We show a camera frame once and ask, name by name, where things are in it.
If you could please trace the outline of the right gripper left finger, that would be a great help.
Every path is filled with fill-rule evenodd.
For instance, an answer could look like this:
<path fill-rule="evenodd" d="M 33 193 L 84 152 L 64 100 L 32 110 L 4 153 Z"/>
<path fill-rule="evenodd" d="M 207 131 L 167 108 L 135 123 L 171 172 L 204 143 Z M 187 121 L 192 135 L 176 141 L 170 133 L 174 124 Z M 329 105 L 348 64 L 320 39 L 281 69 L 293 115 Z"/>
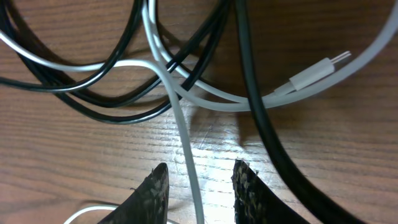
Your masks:
<path fill-rule="evenodd" d="M 169 172 L 163 162 L 99 224 L 166 224 L 168 203 Z"/>

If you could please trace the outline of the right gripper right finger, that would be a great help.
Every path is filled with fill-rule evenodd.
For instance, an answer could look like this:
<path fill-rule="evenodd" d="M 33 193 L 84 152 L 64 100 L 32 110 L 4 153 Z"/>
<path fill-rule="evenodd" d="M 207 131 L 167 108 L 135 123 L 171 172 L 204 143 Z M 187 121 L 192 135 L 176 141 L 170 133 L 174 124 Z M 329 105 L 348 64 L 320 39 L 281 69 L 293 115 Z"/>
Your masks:
<path fill-rule="evenodd" d="M 231 179 L 237 224 L 308 224 L 281 201 L 244 161 L 235 161 Z"/>

